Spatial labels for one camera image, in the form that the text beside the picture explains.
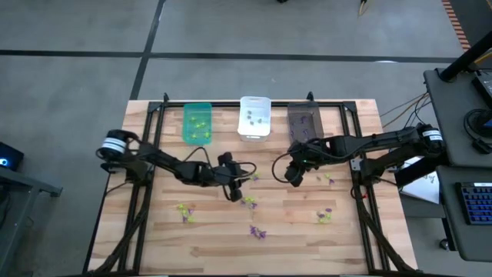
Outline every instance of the concrete floor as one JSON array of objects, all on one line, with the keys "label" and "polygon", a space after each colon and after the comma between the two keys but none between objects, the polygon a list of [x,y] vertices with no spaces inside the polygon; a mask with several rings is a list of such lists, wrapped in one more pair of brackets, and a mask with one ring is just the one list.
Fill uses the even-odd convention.
[{"label": "concrete floor", "polygon": [[[457,57],[440,0],[167,0],[153,52]],[[158,0],[0,0],[0,49],[144,49]],[[43,195],[12,274],[77,274],[88,251],[107,175],[95,157],[121,126],[139,58],[0,56],[0,140],[25,153],[22,171],[63,186]],[[445,64],[151,59],[139,99],[375,98],[380,112],[425,92],[424,70]],[[436,125],[431,105],[421,118]],[[383,117],[389,122],[393,115]],[[406,117],[387,130],[402,127]],[[482,276],[492,265],[437,248],[439,220],[408,219],[419,268]]]}]

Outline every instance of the white plastic bin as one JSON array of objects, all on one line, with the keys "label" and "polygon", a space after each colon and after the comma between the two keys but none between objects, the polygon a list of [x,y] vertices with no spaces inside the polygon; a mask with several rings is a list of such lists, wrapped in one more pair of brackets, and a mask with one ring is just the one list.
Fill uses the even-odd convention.
[{"label": "white plastic bin", "polygon": [[243,142],[265,142],[270,135],[271,100],[244,96],[239,109],[238,133]]}]

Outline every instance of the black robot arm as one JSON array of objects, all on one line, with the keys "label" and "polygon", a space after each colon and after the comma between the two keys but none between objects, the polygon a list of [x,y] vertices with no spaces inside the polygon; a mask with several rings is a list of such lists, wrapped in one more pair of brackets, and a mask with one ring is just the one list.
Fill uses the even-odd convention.
[{"label": "black robot arm", "polygon": [[[138,143],[138,149],[131,150],[128,147],[132,142]],[[125,169],[127,180],[131,182],[144,182],[148,177],[150,166],[155,165],[173,173],[176,179],[186,185],[228,186],[231,192],[227,195],[224,191],[224,194],[228,200],[233,202],[242,198],[240,190],[242,182],[248,180],[247,177],[256,170],[256,166],[252,163],[248,164],[254,166],[253,172],[242,170],[240,164],[232,160],[230,152],[218,157],[219,166],[216,167],[212,167],[210,161],[188,161],[189,156],[181,161],[148,142],[140,141],[135,133],[124,130],[109,131],[96,154],[105,160],[101,164],[104,170],[113,172],[115,169]]]},{"label": "black robot arm", "polygon": [[[415,156],[423,156],[423,160],[428,162],[440,159],[445,153],[439,131],[430,125],[423,124],[396,132],[360,138],[351,135],[314,138],[305,143],[294,142],[291,145],[288,153],[292,161],[284,177],[294,187],[298,187],[302,182],[303,174],[311,169],[319,169],[322,165],[347,162],[355,159],[361,153],[383,149],[394,150],[378,159],[360,160],[358,178],[361,183],[372,184],[378,180],[378,177],[381,177],[385,169],[403,165],[406,160]],[[413,179],[405,180],[406,184],[411,181]]]}]

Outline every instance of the keyboard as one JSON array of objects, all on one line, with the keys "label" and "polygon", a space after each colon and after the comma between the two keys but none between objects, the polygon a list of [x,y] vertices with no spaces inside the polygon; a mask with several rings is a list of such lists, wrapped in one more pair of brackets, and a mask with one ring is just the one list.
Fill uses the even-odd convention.
[{"label": "keyboard", "polygon": [[459,182],[458,197],[468,225],[492,225],[492,183]]}]

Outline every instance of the wooden tabletop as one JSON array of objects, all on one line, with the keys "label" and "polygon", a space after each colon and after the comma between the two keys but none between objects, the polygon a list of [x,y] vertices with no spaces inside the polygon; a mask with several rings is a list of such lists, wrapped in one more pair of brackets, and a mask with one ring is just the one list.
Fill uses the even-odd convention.
[{"label": "wooden tabletop", "polygon": [[[376,102],[355,102],[364,135],[382,132]],[[147,106],[148,101],[129,102],[123,129],[141,136]],[[324,136],[343,135],[339,110],[320,108],[320,111]],[[250,180],[241,189],[243,196],[253,197],[258,207],[250,210],[239,202],[228,202],[221,188],[183,185],[171,173],[158,169],[141,274],[367,273],[355,201],[349,193],[352,181],[348,164],[323,166],[306,173],[298,188],[276,182],[271,164],[290,145],[287,109],[272,109],[271,134],[266,142],[240,141],[238,113],[239,108],[213,108],[212,143],[205,148],[213,165],[217,165],[219,155],[231,152],[236,162],[254,162],[258,166],[259,180]],[[182,141],[182,123],[182,108],[166,109],[161,149],[178,159],[184,159],[195,148]],[[197,152],[191,160],[203,161],[204,155]],[[286,157],[278,163],[275,170],[278,176],[283,176],[288,162]],[[325,173],[334,183],[330,184]],[[113,175],[108,189],[122,183],[123,179],[124,174]],[[381,182],[374,190],[384,234],[406,263],[416,268],[397,188]],[[120,240],[130,195],[131,185],[127,185],[106,197],[89,269],[100,266]],[[194,209],[195,223],[182,222],[177,210],[180,203]],[[316,213],[326,208],[333,210],[331,222],[319,224]],[[267,238],[259,240],[250,235],[250,225],[266,231]],[[374,238],[371,244],[377,260]],[[133,254],[131,249],[129,268]]]}]

